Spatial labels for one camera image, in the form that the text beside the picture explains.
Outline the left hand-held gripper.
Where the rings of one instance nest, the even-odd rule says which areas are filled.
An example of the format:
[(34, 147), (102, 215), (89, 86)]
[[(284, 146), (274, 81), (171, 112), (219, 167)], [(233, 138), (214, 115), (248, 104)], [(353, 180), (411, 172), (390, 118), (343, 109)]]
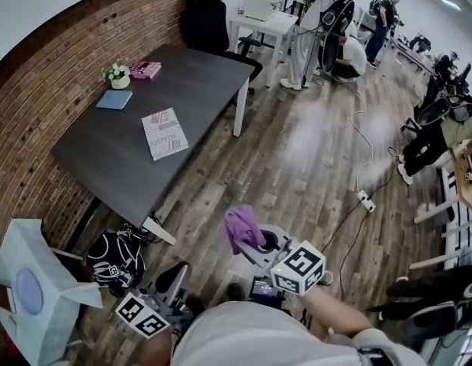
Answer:
[(179, 262), (161, 273), (146, 288), (130, 292), (115, 310), (122, 322), (146, 339), (167, 328), (185, 328), (193, 320), (188, 306), (191, 265)]

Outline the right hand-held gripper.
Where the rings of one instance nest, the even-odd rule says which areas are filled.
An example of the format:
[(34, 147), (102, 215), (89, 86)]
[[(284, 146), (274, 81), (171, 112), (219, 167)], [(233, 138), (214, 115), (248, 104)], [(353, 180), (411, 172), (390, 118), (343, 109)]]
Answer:
[(242, 241), (241, 254), (271, 279), (274, 287), (303, 296), (326, 274), (326, 257), (309, 242), (291, 238), (282, 228), (261, 224), (261, 245)]

